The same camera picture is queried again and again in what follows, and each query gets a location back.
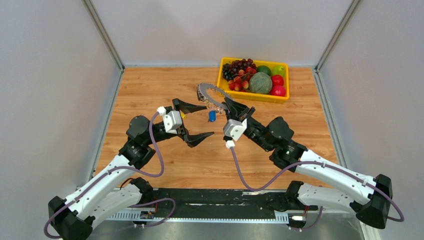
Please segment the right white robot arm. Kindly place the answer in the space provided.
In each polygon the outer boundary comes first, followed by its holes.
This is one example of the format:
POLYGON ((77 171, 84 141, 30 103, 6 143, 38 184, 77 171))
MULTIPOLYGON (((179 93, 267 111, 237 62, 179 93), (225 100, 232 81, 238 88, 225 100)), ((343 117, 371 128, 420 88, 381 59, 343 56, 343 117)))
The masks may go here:
POLYGON ((227 123, 223 128, 226 147, 231 151, 242 135, 266 152, 282 173, 290 171, 313 177, 331 188, 319 190, 302 181, 292 181, 285 201, 292 209, 304 206, 333 208, 354 214, 362 223, 385 229, 393 205, 392 180, 384 175, 361 174, 335 164, 292 139, 294 131, 281 117, 264 126, 252 114, 254 107, 225 97, 227 123))

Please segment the blue tagged key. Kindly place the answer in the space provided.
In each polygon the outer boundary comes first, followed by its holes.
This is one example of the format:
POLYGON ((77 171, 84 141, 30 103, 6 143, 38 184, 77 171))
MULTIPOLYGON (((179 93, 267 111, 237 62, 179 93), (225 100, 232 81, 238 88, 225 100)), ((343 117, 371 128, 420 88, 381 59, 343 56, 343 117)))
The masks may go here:
POLYGON ((215 110, 208 112, 208 122, 213 123, 217 120, 217 113, 215 110))

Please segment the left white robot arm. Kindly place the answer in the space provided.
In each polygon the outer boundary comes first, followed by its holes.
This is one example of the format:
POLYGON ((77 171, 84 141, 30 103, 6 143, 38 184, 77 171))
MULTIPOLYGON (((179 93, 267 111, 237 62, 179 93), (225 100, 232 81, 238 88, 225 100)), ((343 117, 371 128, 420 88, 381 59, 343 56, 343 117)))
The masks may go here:
POLYGON ((158 107, 151 119, 143 115, 133 117, 126 131, 127 141, 111 162, 80 189, 49 201, 44 234, 50 239, 85 240, 100 223, 120 210, 136 204, 149 206, 153 193, 141 178, 116 193, 112 191, 134 173, 152 178, 164 173, 158 142, 179 137, 194 148, 213 135, 212 132, 191 135, 184 126, 182 114, 206 109, 204 105, 175 98, 171 106, 158 107))

